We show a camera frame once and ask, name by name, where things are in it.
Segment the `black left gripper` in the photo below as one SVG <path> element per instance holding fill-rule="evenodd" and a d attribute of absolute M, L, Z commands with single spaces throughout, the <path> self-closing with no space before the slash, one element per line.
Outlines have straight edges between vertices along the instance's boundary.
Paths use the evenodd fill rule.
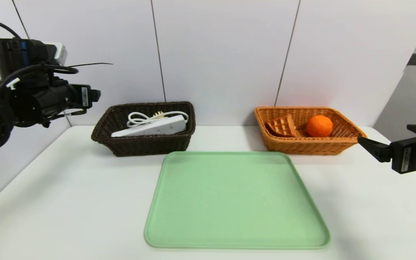
<path fill-rule="evenodd" d="M 42 119 L 53 119 L 65 110 L 87 110 L 100 97 L 100 90 L 86 84 L 50 84 L 40 92 L 40 115 Z"/>

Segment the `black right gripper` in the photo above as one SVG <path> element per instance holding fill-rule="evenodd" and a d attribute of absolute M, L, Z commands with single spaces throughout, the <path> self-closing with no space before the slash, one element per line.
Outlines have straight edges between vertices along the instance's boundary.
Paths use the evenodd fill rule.
<path fill-rule="evenodd" d="M 416 125 L 407 125 L 407 129 L 416 134 Z M 390 145 L 359 136 L 357 142 L 380 163 L 388 163 L 400 174 L 416 171 L 416 137 L 398 140 Z"/>

